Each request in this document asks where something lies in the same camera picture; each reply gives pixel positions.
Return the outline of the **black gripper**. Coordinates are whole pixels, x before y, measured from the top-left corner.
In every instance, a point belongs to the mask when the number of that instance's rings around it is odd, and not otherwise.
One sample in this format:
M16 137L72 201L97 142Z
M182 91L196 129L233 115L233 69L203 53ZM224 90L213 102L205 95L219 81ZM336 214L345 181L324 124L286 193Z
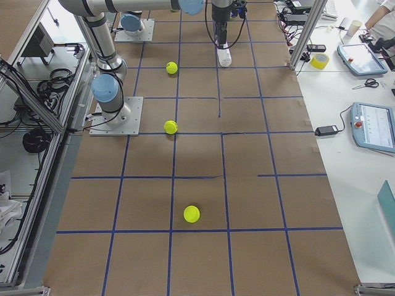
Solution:
M231 15L231 6L212 6L212 20L215 22L215 43L218 49L227 46L227 21Z

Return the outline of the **person forearm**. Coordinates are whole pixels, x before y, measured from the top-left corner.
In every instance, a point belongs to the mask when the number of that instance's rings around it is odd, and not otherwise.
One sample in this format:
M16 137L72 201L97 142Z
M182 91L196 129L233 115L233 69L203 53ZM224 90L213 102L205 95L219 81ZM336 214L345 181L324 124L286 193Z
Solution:
M365 27L370 30L378 21L380 21L385 15L389 14L391 11L386 6L380 6L377 10L370 16L370 18L365 22Z

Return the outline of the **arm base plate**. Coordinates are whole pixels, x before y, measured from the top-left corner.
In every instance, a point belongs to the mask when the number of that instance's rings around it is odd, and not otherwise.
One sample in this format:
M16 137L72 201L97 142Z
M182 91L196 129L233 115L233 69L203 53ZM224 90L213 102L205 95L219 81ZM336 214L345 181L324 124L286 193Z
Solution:
M139 135L143 97L125 97L120 113L109 114L102 112L97 103L95 112L101 113L94 117L93 128L89 129L90 136L137 136Z
M155 20L152 18L142 19L142 27L136 31L120 30L116 32L116 43L143 43L151 42L154 34Z

